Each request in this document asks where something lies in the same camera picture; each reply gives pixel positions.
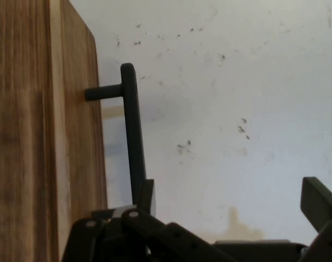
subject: wooden board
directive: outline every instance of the wooden board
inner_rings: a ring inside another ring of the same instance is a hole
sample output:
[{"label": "wooden board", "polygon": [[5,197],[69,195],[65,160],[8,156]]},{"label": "wooden board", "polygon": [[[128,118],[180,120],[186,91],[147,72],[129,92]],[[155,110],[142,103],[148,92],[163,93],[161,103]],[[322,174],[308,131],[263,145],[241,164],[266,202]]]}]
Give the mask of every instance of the wooden board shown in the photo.
[{"label": "wooden board", "polygon": [[58,261],[107,208],[94,38],[67,0],[0,0],[0,261]]}]

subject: screw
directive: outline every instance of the screw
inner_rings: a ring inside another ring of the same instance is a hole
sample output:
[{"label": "screw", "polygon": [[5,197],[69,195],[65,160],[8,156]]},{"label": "screw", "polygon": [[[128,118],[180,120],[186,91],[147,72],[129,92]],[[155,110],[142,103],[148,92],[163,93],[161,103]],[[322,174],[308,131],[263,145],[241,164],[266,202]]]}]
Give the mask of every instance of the screw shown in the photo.
[{"label": "screw", "polygon": [[132,211],[132,212],[129,213],[129,216],[130,217],[137,217],[137,216],[139,216],[139,213],[137,211]]},{"label": "screw", "polygon": [[307,249],[308,249],[308,247],[303,247],[303,248],[300,250],[300,254],[301,254],[301,256],[304,256],[304,255],[306,254]]}]

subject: dirt speck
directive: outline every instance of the dirt speck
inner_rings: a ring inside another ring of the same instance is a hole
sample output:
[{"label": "dirt speck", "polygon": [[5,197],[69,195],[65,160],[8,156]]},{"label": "dirt speck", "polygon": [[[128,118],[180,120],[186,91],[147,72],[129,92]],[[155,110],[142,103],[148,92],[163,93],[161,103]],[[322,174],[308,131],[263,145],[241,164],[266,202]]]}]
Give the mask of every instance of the dirt speck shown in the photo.
[{"label": "dirt speck", "polygon": [[162,57],[162,53],[161,53],[161,52],[159,52],[159,53],[155,56],[155,58],[156,58],[157,60],[160,60],[161,57]]},{"label": "dirt speck", "polygon": [[246,131],[243,129],[242,126],[238,126],[238,132],[245,133]]},{"label": "dirt speck", "polygon": [[291,29],[287,29],[287,30],[281,31],[280,33],[281,33],[281,34],[288,34],[288,33],[290,33],[291,31],[292,31]]},{"label": "dirt speck", "polygon": [[182,153],[183,153],[184,146],[182,146],[182,145],[177,145],[177,149],[178,149],[178,153],[179,153],[179,154],[182,154]]},{"label": "dirt speck", "polygon": [[255,48],[251,48],[251,53],[255,54],[255,53],[257,53],[257,51],[259,51],[261,48],[262,48],[262,46],[258,46],[258,47],[255,47]]},{"label": "dirt speck", "polygon": [[191,149],[191,141],[190,140],[188,140],[186,142],[186,144],[184,144],[184,145],[178,144],[177,149],[178,149],[179,154],[187,153],[192,159],[194,158],[194,156],[191,154],[191,151],[190,151],[190,149]]}]

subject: white wall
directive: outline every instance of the white wall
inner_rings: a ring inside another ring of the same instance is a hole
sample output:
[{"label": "white wall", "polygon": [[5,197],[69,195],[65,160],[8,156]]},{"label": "white wall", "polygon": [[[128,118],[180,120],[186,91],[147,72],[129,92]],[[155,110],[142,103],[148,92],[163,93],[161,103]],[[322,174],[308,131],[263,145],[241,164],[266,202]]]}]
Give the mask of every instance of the white wall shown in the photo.
[{"label": "white wall", "polygon": [[[136,68],[156,216],[210,242],[310,243],[301,179],[332,190],[332,0],[72,3],[95,36],[100,84]],[[131,203],[124,128],[104,121],[111,207]]]}]

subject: dark gray metal bracket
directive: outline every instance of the dark gray metal bracket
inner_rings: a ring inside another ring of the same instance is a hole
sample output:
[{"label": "dark gray metal bracket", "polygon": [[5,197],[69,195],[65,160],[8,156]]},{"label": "dark gray metal bracket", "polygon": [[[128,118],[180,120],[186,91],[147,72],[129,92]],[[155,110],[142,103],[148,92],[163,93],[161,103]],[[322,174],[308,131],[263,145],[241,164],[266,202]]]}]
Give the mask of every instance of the dark gray metal bracket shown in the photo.
[{"label": "dark gray metal bracket", "polygon": [[93,212],[92,218],[77,221],[62,262],[332,262],[332,193],[314,177],[303,179],[301,209],[312,225],[324,226],[309,247],[275,240],[210,245],[176,223],[153,217],[153,195],[154,181],[147,180],[136,206]]},{"label": "dark gray metal bracket", "polygon": [[89,88],[85,90],[84,97],[86,101],[123,97],[132,202],[136,204],[142,184],[146,180],[146,170],[137,80],[132,64],[121,65],[121,80],[120,85]]}]

